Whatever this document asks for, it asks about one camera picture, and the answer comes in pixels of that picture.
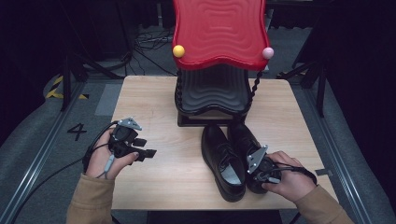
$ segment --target black dress shoe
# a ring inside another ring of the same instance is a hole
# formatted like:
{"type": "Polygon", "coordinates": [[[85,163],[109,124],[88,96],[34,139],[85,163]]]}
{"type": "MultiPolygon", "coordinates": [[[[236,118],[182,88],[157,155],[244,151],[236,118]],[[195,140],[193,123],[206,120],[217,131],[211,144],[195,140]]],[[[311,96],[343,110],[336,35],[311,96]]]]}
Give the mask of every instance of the black dress shoe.
{"type": "Polygon", "coordinates": [[[231,203],[241,200],[245,194],[244,164],[218,125],[204,128],[201,148],[224,200],[231,203]]]}
{"type": "Polygon", "coordinates": [[[233,148],[244,163],[247,173],[247,188],[257,194],[266,193],[268,190],[262,188],[262,183],[253,179],[253,175],[248,174],[248,155],[253,154],[261,147],[256,137],[250,129],[241,122],[231,122],[228,126],[228,139],[233,144],[233,148]]]}

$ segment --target light wood table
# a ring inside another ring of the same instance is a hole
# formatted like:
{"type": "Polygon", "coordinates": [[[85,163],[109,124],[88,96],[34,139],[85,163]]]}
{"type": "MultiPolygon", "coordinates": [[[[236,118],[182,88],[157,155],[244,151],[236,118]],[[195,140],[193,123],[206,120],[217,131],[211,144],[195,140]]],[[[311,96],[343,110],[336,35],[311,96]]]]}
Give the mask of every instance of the light wood table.
{"type": "MultiPolygon", "coordinates": [[[[236,203],[222,199],[201,154],[203,127],[178,127],[174,101],[176,77],[125,78],[113,120],[133,117],[143,127],[144,149],[157,149],[153,159],[134,162],[116,180],[113,209],[286,209],[295,205],[268,192],[247,189],[236,203]]],[[[323,163],[286,80],[262,79],[247,114],[246,125],[268,152],[283,150],[314,173],[323,163]]],[[[329,177],[318,182],[336,198],[329,177]]]]}

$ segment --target forearm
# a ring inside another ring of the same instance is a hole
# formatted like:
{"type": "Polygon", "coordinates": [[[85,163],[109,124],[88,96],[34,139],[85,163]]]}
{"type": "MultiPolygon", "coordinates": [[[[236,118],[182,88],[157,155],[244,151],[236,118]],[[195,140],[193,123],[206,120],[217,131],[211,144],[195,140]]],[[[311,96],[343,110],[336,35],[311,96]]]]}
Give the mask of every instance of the forearm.
{"type": "Polygon", "coordinates": [[[321,186],[295,203],[308,223],[353,223],[343,207],[321,186]]]}
{"type": "Polygon", "coordinates": [[[81,175],[67,211],[68,224],[112,223],[114,180],[81,175]]]}

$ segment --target hazard tape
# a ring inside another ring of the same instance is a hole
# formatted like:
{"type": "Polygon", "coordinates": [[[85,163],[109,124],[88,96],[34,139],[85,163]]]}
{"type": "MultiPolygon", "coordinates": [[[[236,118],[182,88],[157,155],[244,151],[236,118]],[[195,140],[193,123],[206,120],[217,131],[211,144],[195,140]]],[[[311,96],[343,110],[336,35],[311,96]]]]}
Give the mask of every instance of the hazard tape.
{"type": "MultiPolygon", "coordinates": [[[[58,99],[63,99],[63,98],[64,98],[64,95],[63,95],[63,94],[57,93],[57,92],[56,92],[56,89],[58,89],[59,85],[61,84],[61,82],[62,82],[63,80],[64,80],[64,76],[62,76],[62,75],[59,75],[59,76],[55,79],[55,81],[53,82],[53,84],[52,84],[52,86],[51,86],[51,88],[50,88],[50,90],[49,90],[49,93],[47,93],[46,98],[58,98],[58,99]]],[[[90,98],[90,95],[89,95],[89,94],[81,94],[81,95],[78,97],[78,99],[80,99],[80,100],[87,100],[87,99],[89,99],[89,98],[90,98]]]]}

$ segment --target yellow ball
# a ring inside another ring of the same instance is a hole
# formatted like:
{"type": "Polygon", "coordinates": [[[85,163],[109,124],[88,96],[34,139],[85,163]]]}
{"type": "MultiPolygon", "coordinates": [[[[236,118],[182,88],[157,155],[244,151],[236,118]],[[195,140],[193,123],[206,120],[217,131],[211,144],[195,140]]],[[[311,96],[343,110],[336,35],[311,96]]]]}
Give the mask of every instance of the yellow ball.
{"type": "Polygon", "coordinates": [[[186,51],[184,50],[183,46],[181,46],[181,45],[176,45],[173,48],[173,53],[174,53],[175,57],[177,57],[177,58],[183,57],[185,52],[186,51]]]}

